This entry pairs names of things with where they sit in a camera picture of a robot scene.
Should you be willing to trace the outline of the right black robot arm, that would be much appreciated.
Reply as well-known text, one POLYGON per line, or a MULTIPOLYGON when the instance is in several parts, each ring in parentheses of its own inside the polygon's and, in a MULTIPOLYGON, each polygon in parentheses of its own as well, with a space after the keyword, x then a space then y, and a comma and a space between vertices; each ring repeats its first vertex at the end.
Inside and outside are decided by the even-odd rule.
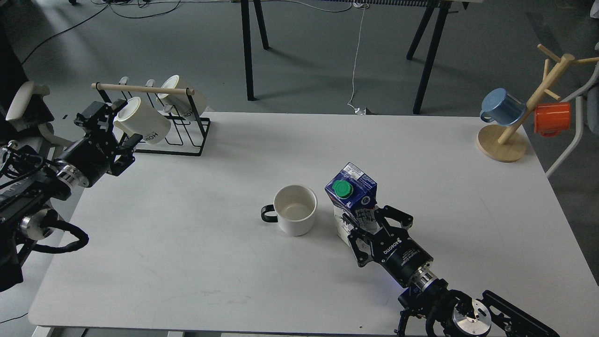
POLYGON ((376 208, 374 217, 380 228, 370 233, 343 214, 343 220, 351 224, 347 239, 358 265, 379 263, 404 288, 398 297, 403 307, 395 330, 398 337, 406 335, 411 316, 425 318, 429 337, 436 335, 436 322, 446 337, 485 337, 494 325, 507 337, 557 336, 552 328, 490 290, 481 299, 449 290, 448 283, 430 271, 432 256, 410 237, 407 229, 413 217, 408 213, 386 205, 376 208))

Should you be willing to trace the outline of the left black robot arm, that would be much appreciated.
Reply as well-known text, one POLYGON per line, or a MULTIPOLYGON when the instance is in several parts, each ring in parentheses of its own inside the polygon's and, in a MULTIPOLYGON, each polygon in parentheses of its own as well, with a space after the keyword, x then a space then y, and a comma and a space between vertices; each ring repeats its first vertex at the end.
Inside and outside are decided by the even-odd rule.
POLYGON ((1 173, 11 181, 1 188, 1 290, 23 282, 22 266, 33 251, 64 254, 88 244, 88 235, 63 220, 51 199, 66 201, 77 186, 89 188, 109 174, 119 176, 135 160, 133 150, 141 135, 117 140, 114 119, 126 100, 93 102, 79 113, 75 124, 84 137, 58 156, 45 159, 32 147, 4 146, 1 173))

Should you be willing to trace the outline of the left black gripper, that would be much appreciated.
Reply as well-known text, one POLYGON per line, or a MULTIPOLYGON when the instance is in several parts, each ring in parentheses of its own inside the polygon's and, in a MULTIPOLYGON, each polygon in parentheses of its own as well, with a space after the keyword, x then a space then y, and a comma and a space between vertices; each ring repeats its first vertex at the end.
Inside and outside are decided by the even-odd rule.
POLYGON ((110 175, 119 176, 135 162, 133 152, 143 136, 124 133, 117 141, 114 137, 114 118, 126 106, 126 100, 118 99, 113 104, 92 102, 82 113, 77 113, 75 125, 85 132, 57 159, 57 178, 71 188, 93 186, 110 170, 110 175))

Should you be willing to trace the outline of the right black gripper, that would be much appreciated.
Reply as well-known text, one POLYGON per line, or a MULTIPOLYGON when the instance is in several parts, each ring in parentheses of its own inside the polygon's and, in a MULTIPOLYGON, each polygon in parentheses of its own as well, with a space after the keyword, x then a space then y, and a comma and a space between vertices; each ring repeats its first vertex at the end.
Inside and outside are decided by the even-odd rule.
POLYGON ((373 212, 343 213, 347 243, 359 267, 379 263, 402 288, 408 288, 417 269, 433 258, 408 234, 414 217, 389 205, 373 212))

